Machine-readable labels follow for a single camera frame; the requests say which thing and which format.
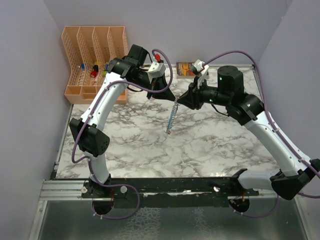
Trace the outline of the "metal keyring holder blue handle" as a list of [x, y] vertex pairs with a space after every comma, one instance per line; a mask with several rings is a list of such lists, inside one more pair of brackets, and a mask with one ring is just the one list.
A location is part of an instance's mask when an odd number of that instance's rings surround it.
[[179, 108], [179, 103], [178, 103], [178, 98], [176, 97], [174, 102], [173, 102], [173, 107], [172, 107], [172, 110], [171, 110], [171, 113], [170, 113], [170, 117], [169, 117], [169, 120], [168, 120], [168, 125], [167, 125], [167, 128], [166, 128], [166, 132], [169, 131], [169, 130], [172, 131], [173, 122], [174, 122], [174, 119], [176, 117], [178, 108]]

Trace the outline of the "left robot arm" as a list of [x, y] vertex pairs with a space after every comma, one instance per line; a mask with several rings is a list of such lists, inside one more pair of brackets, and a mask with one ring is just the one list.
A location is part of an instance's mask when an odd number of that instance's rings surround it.
[[128, 54], [114, 58], [108, 63], [107, 74], [101, 88], [88, 109], [80, 118], [72, 118], [69, 127], [74, 138], [74, 149], [80, 149], [88, 161], [90, 179], [94, 181], [93, 191], [97, 196], [106, 197], [111, 190], [107, 180], [110, 173], [106, 164], [105, 152], [110, 138], [103, 132], [107, 118], [117, 99], [133, 86], [147, 92], [147, 98], [174, 101], [170, 90], [172, 78], [166, 81], [166, 67], [173, 68], [168, 57], [159, 49], [151, 51], [154, 59], [148, 70], [141, 67], [149, 52], [141, 46], [132, 45]]

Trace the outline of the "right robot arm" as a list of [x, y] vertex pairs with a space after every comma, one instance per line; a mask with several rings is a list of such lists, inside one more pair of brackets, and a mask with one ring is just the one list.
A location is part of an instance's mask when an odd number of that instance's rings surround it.
[[247, 189], [271, 190], [292, 200], [320, 171], [319, 159], [311, 159], [276, 125], [264, 103], [245, 92], [244, 75], [237, 67], [226, 65], [217, 70], [217, 86], [209, 86], [206, 71], [200, 72], [177, 102], [192, 110], [203, 104], [224, 106], [227, 115], [253, 133], [279, 165], [276, 171], [241, 170], [229, 189], [240, 196]]

